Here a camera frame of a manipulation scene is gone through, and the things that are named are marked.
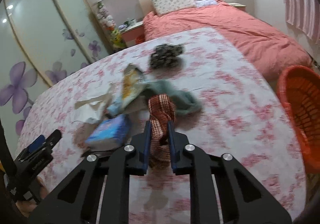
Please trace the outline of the light blue cream tube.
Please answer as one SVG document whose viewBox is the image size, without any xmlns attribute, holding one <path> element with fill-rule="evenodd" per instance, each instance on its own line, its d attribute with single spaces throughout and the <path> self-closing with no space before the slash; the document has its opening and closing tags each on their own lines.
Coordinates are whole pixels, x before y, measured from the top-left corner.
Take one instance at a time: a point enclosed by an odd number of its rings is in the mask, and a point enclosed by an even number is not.
<svg viewBox="0 0 320 224">
<path fill-rule="evenodd" d="M 118 97 L 112 102 L 112 104 L 110 104 L 110 106 L 106 108 L 105 114 L 108 118 L 114 118 L 123 113 L 124 110 L 125 108 L 123 107 L 123 100 L 121 97 Z"/>
</svg>

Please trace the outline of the red checkered cloth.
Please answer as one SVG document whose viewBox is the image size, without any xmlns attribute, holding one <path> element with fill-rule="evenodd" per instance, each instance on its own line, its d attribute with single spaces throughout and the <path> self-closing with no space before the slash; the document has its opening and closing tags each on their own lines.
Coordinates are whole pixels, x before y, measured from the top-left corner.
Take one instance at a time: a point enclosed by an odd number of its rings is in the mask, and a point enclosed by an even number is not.
<svg viewBox="0 0 320 224">
<path fill-rule="evenodd" d="M 175 106 L 166 94 L 148 100 L 149 121 L 151 123 L 151 146 L 149 165 L 162 170 L 170 164 L 168 145 L 168 122 L 175 121 Z"/>
</svg>

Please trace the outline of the black daisy-print cloth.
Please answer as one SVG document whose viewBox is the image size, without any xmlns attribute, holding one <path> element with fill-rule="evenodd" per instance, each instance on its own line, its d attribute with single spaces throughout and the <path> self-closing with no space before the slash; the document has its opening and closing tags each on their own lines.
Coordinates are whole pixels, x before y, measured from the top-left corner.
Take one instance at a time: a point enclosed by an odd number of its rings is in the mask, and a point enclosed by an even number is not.
<svg viewBox="0 0 320 224">
<path fill-rule="evenodd" d="M 177 67 L 179 56 L 184 52 L 184 45 L 161 44 L 154 48 L 150 55 L 149 65 L 152 69 Z"/>
</svg>

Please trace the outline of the floral white pink bedsheet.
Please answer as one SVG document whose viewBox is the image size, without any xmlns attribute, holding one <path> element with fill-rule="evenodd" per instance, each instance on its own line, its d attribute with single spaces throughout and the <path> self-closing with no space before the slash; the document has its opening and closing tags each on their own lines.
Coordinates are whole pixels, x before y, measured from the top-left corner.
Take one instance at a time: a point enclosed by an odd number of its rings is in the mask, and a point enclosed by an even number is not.
<svg viewBox="0 0 320 224">
<path fill-rule="evenodd" d="M 188 176 L 175 176 L 169 148 L 159 138 L 169 119 L 176 130 L 205 152 L 232 154 L 295 219 L 305 207 L 302 155 L 289 118 L 253 64 L 210 28 L 185 31 L 134 46 L 68 76 L 43 92 L 23 126 L 18 150 L 37 136 L 62 132 L 53 161 L 42 171 L 54 189 L 80 162 L 93 126 L 81 121 L 75 104 L 111 93 L 129 95 L 128 65 L 145 73 L 148 84 L 169 84 L 173 94 L 138 97 L 128 107 L 132 133 L 155 125 L 152 167 L 130 178 L 129 223 L 189 223 Z"/>
</svg>

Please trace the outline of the crumpled white paper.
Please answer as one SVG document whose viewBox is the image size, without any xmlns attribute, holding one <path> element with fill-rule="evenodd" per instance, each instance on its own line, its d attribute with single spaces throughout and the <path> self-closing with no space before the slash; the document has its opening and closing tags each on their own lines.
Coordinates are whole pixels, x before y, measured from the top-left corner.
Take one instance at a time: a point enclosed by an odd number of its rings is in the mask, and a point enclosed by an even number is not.
<svg viewBox="0 0 320 224">
<path fill-rule="evenodd" d="M 113 92 L 113 83 L 93 89 L 74 104 L 73 120 L 88 124 L 98 123 L 112 102 Z"/>
</svg>

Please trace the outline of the teal green sock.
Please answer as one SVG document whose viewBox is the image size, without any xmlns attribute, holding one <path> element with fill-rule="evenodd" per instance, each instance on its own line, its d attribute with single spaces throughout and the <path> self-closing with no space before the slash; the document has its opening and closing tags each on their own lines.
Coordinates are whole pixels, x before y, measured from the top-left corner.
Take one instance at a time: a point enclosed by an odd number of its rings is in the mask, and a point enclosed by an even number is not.
<svg viewBox="0 0 320 224">
<path fill-rule="evenodd" d="M 199 99 L 190 92 L 176 89 L 167 80 L 147 81 L 144 84 L 142 96 L 149 100 L 155 95 L 166 94 L 175 105 L 175 113 L 179 116 L 190 115 L 202 110 Z"/>
</svg>

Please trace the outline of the orange plastic basket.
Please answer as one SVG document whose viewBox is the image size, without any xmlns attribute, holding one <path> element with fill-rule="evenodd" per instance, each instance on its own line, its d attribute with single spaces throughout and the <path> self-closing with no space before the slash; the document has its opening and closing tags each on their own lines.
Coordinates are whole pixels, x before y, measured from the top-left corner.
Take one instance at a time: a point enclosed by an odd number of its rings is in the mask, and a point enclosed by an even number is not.
<svg viewBox="0 0 320 224">
<path fill-rule="evenodd" d="M 305 171 L 319 173 L 319 74 L 305 66 L 290 66 L 279 76 L 277 96 L 302 152 Z"/>
</svg>

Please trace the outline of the yellow snack bag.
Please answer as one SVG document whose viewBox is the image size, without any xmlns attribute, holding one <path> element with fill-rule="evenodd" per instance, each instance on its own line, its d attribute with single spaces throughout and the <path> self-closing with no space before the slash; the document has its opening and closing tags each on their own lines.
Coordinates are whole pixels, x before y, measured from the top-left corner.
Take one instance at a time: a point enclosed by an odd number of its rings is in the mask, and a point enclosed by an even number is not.
<svg viewBox="0 0 320 224">
<path fill-rule="evenodd" d="M 144 73 L 136 65 L 130 63 L 124 70 L 121 91 L 121 109 L 125 110 L 143 91 L 146 84 Z"/>
</svg>

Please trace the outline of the floral glass wardrobe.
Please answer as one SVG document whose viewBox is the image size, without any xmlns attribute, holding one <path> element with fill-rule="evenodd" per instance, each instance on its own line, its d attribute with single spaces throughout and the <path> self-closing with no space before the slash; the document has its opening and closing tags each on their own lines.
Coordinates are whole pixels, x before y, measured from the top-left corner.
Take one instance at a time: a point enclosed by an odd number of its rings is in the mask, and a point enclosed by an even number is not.
<svg viewBox="0 0 320 224">
<path fill-rule="evenodd" d="M 1 0 L 1 122 L 9 151 L 41 93 L 111 52 L 87 0 Z"/>
</svg>

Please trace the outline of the coral pink duvet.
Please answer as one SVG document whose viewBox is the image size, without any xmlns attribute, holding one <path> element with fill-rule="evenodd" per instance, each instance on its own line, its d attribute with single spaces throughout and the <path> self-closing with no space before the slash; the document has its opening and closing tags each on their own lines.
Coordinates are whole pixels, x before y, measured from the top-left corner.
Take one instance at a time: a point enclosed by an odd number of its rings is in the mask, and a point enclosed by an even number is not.
<svg viewBox="0 0 320 224">
<path fill-rule="evenodd" d="M 189 8 L 144 19 L 145 39 L 199 28 L 213 28 L 229 40 L 262 74 L 275 81 L 289 66 L 312 66 L 312 58 L 293 38 L 245 11 L 218 0 L 216 5 Z"/>
</svg>

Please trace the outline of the hanging plush toys column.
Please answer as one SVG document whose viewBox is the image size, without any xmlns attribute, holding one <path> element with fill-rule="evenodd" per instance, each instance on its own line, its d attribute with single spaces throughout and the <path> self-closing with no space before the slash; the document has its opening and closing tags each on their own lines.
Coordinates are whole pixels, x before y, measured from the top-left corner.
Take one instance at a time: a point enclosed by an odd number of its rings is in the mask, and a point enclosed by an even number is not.
<svg viewBox="0 0 320 224">
<path fill-rule="evenodd" d="M 114 18 L 110 15 L 108 9 L 104 4 L 104 0 L 99 0 L 93 4 L 96 19 L 103 29 L 110 45 L 114 52 L 119 52 L 127 48 L 125 41 L 123 40 L 121 33 L 114 21 Z"/>
</svg>

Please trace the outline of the pink white nightstand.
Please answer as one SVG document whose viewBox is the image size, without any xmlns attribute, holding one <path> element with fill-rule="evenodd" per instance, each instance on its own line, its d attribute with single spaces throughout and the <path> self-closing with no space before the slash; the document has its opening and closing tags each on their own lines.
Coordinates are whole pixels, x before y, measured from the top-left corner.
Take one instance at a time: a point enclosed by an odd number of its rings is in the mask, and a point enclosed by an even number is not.
<svg viewBox="0 0 320 224">
<path fill-rule="evenodd" d="M 143 21 L 136 22 L 136 24 L 126 28 L 121 32 L 126 46 L 132 47 L 145 42 L 144 24 Z"/>
</svg>

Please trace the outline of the pink striped curtain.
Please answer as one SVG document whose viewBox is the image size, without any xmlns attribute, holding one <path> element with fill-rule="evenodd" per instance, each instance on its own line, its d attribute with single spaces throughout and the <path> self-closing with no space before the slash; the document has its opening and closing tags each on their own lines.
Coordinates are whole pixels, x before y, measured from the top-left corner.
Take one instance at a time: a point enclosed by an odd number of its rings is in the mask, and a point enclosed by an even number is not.
<svg viewBox="0 0 320 224">
<path fill-rule="evenodd" d="M 285 0 L 286 22 L 319 44 L 319 1 Z"/>
</svg>

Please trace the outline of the white floral pillow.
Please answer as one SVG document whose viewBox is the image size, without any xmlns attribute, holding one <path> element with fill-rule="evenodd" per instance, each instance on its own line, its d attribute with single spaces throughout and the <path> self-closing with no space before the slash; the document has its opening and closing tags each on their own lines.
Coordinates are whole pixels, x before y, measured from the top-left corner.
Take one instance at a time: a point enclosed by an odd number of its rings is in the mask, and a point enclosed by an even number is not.
<svg viewBox="0 0 320 224">
<path fill-rule="evenodd" d="M 196 7 L 195 0 L 151 0 L 151 3 L 158 16 Z"/>
</svg>

